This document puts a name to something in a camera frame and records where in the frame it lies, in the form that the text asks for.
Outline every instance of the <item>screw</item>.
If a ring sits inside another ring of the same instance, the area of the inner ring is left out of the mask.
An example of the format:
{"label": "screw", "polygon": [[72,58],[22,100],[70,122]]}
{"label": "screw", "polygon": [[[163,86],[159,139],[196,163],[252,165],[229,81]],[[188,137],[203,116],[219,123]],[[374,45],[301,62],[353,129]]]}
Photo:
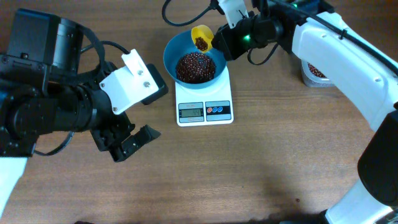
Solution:
{"label": "screw", "polygon": [[2,63],[8,63],[8,58],[6,56],[1,58]]}
{"label": "screw", "polygon": [[37,69],[38,69],[39,71],[41,71],[41,70],[44,69],[44,66],[43,66],[42,64],[38,64],[38,65],[37,65]]}

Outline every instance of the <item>table surface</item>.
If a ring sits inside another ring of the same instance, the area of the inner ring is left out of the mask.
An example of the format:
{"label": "table surface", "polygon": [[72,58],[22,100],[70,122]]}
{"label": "table surface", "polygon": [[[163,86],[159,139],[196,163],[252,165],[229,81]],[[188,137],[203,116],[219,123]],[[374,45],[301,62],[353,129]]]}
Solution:
{"label": "table surface", "polygon": [[[175,21],[192,18],[208,2],[175,1],[168,10]],[[162,2],[0,1],[0,50],[7,49],[17,8],[51,12],[91,28],[101,40],[137,49],[170,88],[155,103],[127,111],[138,127],[162,131],[158,140],[119,164],[97,150],[89,132],[76,134],[56,156],[34,156],[1,223],[275,221],[327,209],[357,181],[357,161],[373,132],[338,89],[306,87],[300,60],[281,48],[261,67],[245,55],[228,64],[233,124],[178,127],[174,82],[162,56],[167,42],[193,25],[168,26]],[[398,60],[397,1],[330,2],[357,33]],[[225,23],[212,11],[194,25],[216,31]],[[262,60],[269,49],[256,50],[254,58]],[[120,52],[106,51],[108,60],[123,65]],[[84,54],[80,72],[95,67],[96,57]],[[37,149],[49,151],[65,135],[41,137]]]}

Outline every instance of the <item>wire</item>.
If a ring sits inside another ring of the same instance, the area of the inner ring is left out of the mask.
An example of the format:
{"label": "wire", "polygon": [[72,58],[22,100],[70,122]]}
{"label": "wire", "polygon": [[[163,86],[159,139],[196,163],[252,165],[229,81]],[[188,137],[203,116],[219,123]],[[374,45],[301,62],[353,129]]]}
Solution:
{"label": "wire", "polygon": [[268,60],[271,58],[271,56],[275,53],[276,49],[278,48],[279,44],[275,44],[274,47],[272,48],[271,52],[269,52],[269,55],[267,56],[267,58],[262,61],[261,63],[254,63],[251,60],[251,52],[253,51],[253,49],[249,50],[248,53],[248,61],[252,64],[252,65],[264,65],[266,62],[268,62]]}
{"label": "wire", "polygon": [[330,30],[332,30],[333,32],[340,34],[341,38],[346,38],[347,40],[351,41],[352,43],[356,44],[358,47],[361,47],[364,51],[366,51],[367,53],[369,53],[370,55],[372,55],[373,57],[375,57],[376,59],[378,59],[381,63],[383,63],[387,68],[389,68],[391,71],[393,71],[396,75],[398,75],[398,68],[391,63],[388,59],[386,59],[383,55],[381,55],[379,52],[375,51],[374,49],[372,49],[370,46],[366,45],[365,43],[361,42],[360,40],[358,40],[357,38],[353,37],[352,35],[349,35],[347,33],[347,30],[341,30],[339,28],[337,28],[336,26],[330,24],[329,22],[327,22],[326,20],[322,19],[321,17],[318,17],[316,15],[310,14],[306,11],[303,11],[301,9],[296,8],[295,6],[285,3],[285,2],[280,2],[279,0],[270,0],[272,2],[274,2],[275,4],[278,4],[280,6],[289,8],[291,10],[294,10],[296,12],[299,12],[305,16],[310,17],[311,19],[319,22],[320,24],[324,25],[325,27],[329,28]]}
{"label": "wire", "polygon": [[[119,44],[117,44],[115,42],[108,41],[108,40],[102,40],[101,43],[103,45],[110,45],[110,46],[116,47],[117,49],[121,50],[124,54],[129,54],[130,53],[130,51],[126,50],[124,47],[122,47],[121,45],[119,45]],[[89,46],[83,47],[83,49],[80,50],[80,53],[82,54],[82,53],[86,52],[87,50],[92,49],[93,47],[94,47],[93,44],[90,44]]]}
{"label": "wire", "polygon": [[162,17],[163,17],[163,20],[164,20],[168,25],[171,25],[171,26],[181,27],[181,26],[186,26],[186,25],[192,24],[192,23],[194,23],[195,21],[197,21],[198,19],[200,19],[202,16],[204,16],[208,11],[212,10],[211,6],[208,6],[201,14],[199,14],[199,16],[196,16],[195,18],[191,19],[191,20],[188,21],[188,22],[183,22],[183,23],[180,23],[180,24],[176,24],[176,23],[174,23],[174,22],[168,20],[167,17],[166,17],[166,9],[167,9],[167,6],[169,5],[169,3],[170,3],[171,1],[172,1],[172,0],[166,0],[166,2],[164,2],[163,8],[162,8]]}
{"label": "wire", "polygon": [[58,147],[56,147],[54,150],[48,152],[48,153],[43,153],[40,151],[34,151],[37,155],[39,156],[53,156],[57,153],[59,153],[60,151],[62,151],[63,149],[65,149],[68,144],[70,143],[70,141],[72,140],[73,135],[75,135],[75,133],[73,131],[70,131],[67,138],[65,138],[65,140],[63,140],[63,142],[61,143],[61,145],[59,145]]}

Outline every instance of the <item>yellow cup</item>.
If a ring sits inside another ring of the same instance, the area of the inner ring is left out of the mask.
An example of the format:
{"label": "yellow cup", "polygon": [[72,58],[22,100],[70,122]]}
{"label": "yellow cup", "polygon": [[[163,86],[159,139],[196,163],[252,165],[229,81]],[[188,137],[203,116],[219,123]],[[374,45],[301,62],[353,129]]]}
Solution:
{"label": "yellow cup", "polygon": [[207,49],[202,51],[202,53],[206,53],[213,48],[213,46],[211,45],[211,41],[214,38],[214,34],[208,26],[200,25],[200,26],[194,27],[191,30],[191,37],[192,37],[193,44],[196,44],[197,38],[199,38],[199,37],[201,37],[207,43]]}

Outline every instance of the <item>coffee beans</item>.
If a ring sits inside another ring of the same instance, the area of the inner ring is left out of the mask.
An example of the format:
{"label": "coffee beans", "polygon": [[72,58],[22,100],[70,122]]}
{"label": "coffee beans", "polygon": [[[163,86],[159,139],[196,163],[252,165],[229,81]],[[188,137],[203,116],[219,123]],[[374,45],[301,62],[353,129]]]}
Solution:
{"label": "coffee beans", "polygon": [[311,65],[310,63],[308,63],[308,67],[311,71],[311,73],[313,75],[315,75],[316,77],[319,78],[326,78],[326,76],[324,74],[322,74],[322,72],[320,72],[317,68],[315,68],[313,65]]}
{"label": "coffee beans", "polygon": [[208,48],[208,44],[201,37],[196,38],[195,45],[201,51],[207,50],[207,48]]}
{"label": "coffee beans", "polygon": [[216,64],[209,56],[195,52],[182,57],[175,71],[177,78],[185,83],[205,83],[214,79]]}

